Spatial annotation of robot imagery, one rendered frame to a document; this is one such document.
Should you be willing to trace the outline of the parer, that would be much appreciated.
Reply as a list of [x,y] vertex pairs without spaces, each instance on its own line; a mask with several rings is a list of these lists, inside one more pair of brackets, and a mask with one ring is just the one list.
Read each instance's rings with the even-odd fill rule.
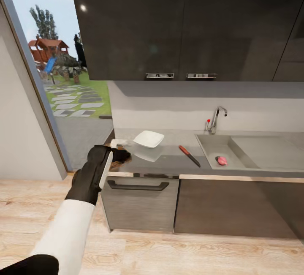
[[183,146],[179,146],[181,150],[183,150],[183,152],[185,152],[192,160],[194,160],[199,166],[200,163],[183,147]]

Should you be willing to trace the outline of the bowl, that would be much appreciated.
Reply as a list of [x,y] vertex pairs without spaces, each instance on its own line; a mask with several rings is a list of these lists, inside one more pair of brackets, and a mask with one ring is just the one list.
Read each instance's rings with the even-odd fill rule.
[[155,149],[164,139],[164,135],[152,131],[144,131],[140,133],[134,142],[138,145],[149,149]]

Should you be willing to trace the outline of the vidalia onion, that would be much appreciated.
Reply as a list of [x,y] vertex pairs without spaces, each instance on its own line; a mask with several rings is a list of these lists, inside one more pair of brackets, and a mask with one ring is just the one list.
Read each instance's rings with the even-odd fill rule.
[[225,157],[223,157],[223,156],[218,157],[218,158],[217,158],[217,161],[218,161],[218,163],[221,164],[221,165],[227,165],[227,159],[226,159]]

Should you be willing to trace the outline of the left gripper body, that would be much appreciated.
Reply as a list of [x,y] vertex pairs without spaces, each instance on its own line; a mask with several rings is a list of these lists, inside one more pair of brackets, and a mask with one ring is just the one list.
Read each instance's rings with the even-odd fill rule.
[[115,157],[115,160],[113,162],[122,162],[122,161],[126,161],[126,153],[127,151],[126,150],[117,150],[117,149],[114,149],[114,148],[111,148],[112,150],[115,151],[116,153],[116,157]]

